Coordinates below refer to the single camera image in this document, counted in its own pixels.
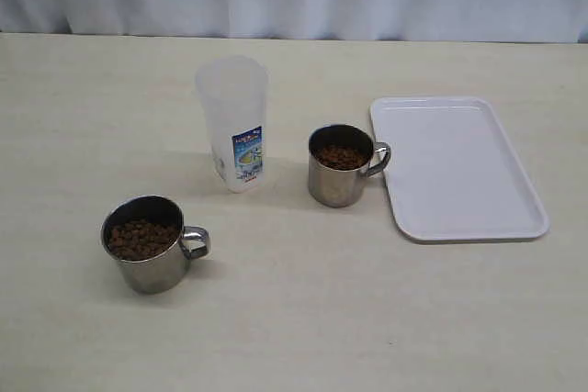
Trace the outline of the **steel mug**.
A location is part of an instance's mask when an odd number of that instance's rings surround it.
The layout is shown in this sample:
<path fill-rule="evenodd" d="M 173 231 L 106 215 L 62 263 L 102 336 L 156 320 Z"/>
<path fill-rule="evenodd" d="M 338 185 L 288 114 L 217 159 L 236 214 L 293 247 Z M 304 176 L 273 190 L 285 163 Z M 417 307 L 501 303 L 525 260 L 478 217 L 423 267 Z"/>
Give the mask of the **steel mug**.
<path fill-rule="evenodd" d="M 158 195 L 138 196 L 112 210 L 100 240 L 126 283 L 143 294 L 176 286 L 210 250 L 209 233 L 186 225 L 180 207 Z"/>
<path fill-rule="evenodd" d="M 335 208 L 355 204 L 368 179 L 383 172 L 391 160 L 388 143 L 346 124 L 313 131 L 308 151 L 308 190 L 315 200 Z"/>

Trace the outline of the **clear plastic container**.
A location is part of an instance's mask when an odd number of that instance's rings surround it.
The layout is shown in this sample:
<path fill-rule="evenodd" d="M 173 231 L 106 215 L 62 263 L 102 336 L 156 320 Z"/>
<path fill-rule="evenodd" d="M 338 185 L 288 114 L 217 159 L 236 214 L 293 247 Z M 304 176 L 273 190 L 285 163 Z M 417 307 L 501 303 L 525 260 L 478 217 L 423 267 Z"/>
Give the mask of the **clear plastic container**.
<path fill-rule="evenodd" d="M 215 169 L 233 193 L 265 176 L 268 75 L 256 60 L 233 55 L 201 66 L 195 77 Z"/>

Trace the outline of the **white plastic tray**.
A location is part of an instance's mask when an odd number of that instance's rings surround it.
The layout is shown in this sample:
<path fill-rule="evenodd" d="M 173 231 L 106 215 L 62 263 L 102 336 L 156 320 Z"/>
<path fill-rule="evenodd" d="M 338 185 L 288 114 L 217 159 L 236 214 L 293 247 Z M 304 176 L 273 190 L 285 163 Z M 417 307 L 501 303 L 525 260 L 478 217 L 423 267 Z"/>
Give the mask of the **white plastic tray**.
<path fill-rule="evenodd" d="M 549 219 L 492 106 L 473 96 L 382 97 L 374 135 L 398 229 L 418 242 L 527 241 Z"/>

